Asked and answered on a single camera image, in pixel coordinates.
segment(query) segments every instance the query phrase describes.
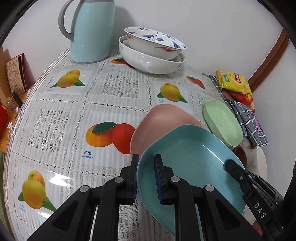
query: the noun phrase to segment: stacked bowl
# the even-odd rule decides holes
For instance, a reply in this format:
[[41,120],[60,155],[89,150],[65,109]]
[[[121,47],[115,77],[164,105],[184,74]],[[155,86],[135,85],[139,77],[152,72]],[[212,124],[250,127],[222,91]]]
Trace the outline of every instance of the stacked bowl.
[[148,28],[129,27],[119,39],[122,58],[134,68],[151,74],[169,74],[185,62],[186,46],[174,37]]

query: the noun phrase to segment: pitcher handle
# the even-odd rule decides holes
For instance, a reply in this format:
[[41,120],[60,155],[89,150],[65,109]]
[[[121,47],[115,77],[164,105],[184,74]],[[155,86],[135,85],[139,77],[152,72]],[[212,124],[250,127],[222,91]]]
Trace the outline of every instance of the pitcher handle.
[[74,41],[74,34],[73,33],[68,33],[65,24],[64,24],[64,18],[65,18],[65,13],[67,8],[69,7],[70,3],[73,2],[74,0],[69,0],[68,2],[65,3],[65,5],[62,7],[60,13],[59,13],[59,29],[61,33],[67,38],[70,39],[71,41]]

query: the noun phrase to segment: white wall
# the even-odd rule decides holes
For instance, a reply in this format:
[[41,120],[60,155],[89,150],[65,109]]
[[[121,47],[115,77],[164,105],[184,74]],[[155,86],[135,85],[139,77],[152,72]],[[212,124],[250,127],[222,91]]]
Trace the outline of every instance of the white wall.
[[269,144],[263,147],[268,181],[285,194],[296,159],[296,49],[289,43],[283,57],[254,91],[256,116]]
[[[67,29],[78,1],[66,13]],[[38,0],[3,44],[7,58],[25,53],[32,81],[69,47],[57,24],[65,2]],[[205,73],[224,69],[249,78],[281,31],[256,0],[115,0],[115,4],[114,46],[125,27],[157,29],[183,41],[188,47],[186,64]]]

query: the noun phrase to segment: lay's logo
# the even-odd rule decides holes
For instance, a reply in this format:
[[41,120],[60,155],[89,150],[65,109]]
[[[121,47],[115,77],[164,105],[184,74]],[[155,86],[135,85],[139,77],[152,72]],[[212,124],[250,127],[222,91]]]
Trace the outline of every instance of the lay's logo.
[[235,80],[238,82],[238,83],[241,83],[240,79],[239,79],[239,74],[234,74],[235,76]]

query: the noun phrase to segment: yellow snack bag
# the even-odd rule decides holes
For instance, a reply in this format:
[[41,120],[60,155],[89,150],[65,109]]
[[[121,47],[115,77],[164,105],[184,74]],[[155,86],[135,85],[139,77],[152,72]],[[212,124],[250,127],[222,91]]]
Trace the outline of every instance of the yellow snack bag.
[[252,94],[248,82],[240,74],[217,70],[216,78],[221,89],[227,89],[242,94]]

